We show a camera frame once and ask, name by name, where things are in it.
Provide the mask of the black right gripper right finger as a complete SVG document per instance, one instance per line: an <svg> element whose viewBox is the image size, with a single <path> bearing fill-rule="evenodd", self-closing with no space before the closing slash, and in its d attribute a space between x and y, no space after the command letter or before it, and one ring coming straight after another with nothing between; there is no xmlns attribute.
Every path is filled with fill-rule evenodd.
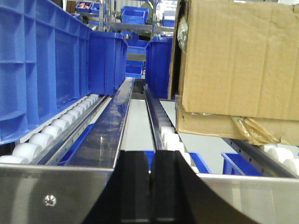
<svg viewBox="0 0 299 224"><path fill-rule="evenodd" d="M157 150L151 166L154 224L254 224L213 191L179 151Z"/></svg>

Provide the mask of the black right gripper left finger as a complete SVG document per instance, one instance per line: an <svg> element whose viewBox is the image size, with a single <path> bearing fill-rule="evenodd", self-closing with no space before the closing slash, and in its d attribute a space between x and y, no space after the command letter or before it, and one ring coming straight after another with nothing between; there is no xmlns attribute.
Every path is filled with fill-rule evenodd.
<svg viewBox="0 0 299 224"><path fill-rule="evenodd" d="M120 151L114 171L84 224L148 224L150 176L143 151Z"/></svg>

